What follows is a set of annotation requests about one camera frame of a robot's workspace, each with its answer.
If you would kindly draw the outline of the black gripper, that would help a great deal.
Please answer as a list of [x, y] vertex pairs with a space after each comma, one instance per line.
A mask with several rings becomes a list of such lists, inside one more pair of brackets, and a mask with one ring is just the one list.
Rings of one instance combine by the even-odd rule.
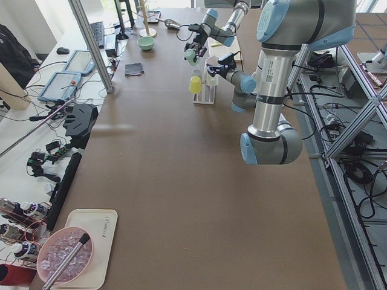
[[218, 59], [218, 66], [207, 65], [207, 73], [211, 77], [215, 77], [217, 74], [222, 78], [226, 78], [227, 73], [236, 69], [236, 62], [234, 56], [236, 53], [227, 53]]
[[196, 33], [193, 41], [191, 43], [186, 43], [184, 47], [184, 52], [187, 49], [193, 49], [196, 51], [196, 61], [200, 62], [201, 58], [205, 55], [207, 48], [205, 43], [209, 37], [209, 26], [208, 25], [189, 25], [188, 30]]

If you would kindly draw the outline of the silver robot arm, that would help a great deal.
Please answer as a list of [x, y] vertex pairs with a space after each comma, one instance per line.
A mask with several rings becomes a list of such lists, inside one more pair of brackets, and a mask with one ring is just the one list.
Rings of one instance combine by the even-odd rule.
[[219, 27], [216, 22], [218, 11], [209, 8], [199, 24], [189, 24], [188, 30], [194, 33], [192, 42], [187, 42], [184, 46], [184, 59], [191, 65], [198, 64], [201, 57], [207, 51], [205, 46], [208, 38], [212, 38], [226, 47], [230, 47], [236, 37], [244, 16], [251, 9], [251, 1], [234, 1], [232, 14], [227, 22]]
[[228, 57], [207, 66], [235, 87], [235, 97], [256, 92], [253, 123], [240, 138], [247, 164], [288, 164], [302, 150], [299, 132], [283, 117], [294, 56], [303, 45], [323, 50], [347, 44], [354, 36], [355, 1], [264, 1], [256, 29], [261, 52], [255, 76], [232, 68]]

